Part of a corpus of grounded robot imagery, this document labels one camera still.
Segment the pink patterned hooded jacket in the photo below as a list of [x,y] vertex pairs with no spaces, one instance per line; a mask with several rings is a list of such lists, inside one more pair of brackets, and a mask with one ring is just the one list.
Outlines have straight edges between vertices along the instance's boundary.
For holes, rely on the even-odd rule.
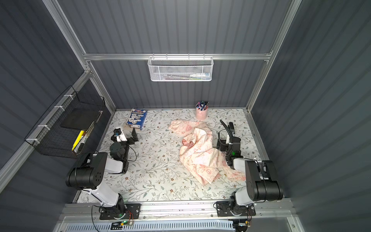
[[212,184],[222,170],[232,181],[245,181],[246,176],[231,169],[226,154],[213,147],[212,130],[204,122],[174,120],[169,130],[183,136],[180,161],[201,185]]

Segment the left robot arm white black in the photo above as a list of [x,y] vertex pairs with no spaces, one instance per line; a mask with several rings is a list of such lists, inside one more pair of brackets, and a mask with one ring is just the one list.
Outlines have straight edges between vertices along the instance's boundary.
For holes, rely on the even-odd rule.
[[76,190],[85,191],[100,203],[100,213],[109,218],[121,219],[128,213],[128,208],[121,194],[113,191],[103,180],[104,174],[125,174],[131,162],[128,152],[131,145],[138,142],[138,135],[133,129],[131,137],[126,138],[123,129],[114,129],[110,153],[99,152],[82,155],[66,176],[66,185]]

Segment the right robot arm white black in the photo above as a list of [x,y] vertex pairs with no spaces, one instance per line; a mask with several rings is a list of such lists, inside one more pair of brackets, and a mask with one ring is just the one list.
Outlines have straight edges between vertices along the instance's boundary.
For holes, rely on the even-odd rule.
[[219,215],[251,216],[254,203],[282,200],[284,191],[278,183],[273,162],[244,158],[241,153],[241,139],[235,135],[234,124],[226,124],[223,120],[220,123],[228,136],[225,140],[218,138],[217,149],[226,153],[228,167],[245,174],[245,187],[233,192],[228,202],[216,203]]

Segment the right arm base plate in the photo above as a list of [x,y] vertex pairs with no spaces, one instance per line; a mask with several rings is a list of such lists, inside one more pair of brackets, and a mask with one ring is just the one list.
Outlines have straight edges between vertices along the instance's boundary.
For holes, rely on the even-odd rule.
[[248,206],[231,206],[229,201],[217,201],[213,204],[219,217],[252,217],[256,215],[253,204]]

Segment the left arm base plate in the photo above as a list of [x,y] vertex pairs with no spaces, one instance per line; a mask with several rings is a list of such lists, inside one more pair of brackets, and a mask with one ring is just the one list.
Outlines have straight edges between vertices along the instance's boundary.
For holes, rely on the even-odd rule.
[[119,209],[118,206],[101,207],[99,209],[100,220],[138,219],[141,206],[141,204],[125,204],[123,209]]

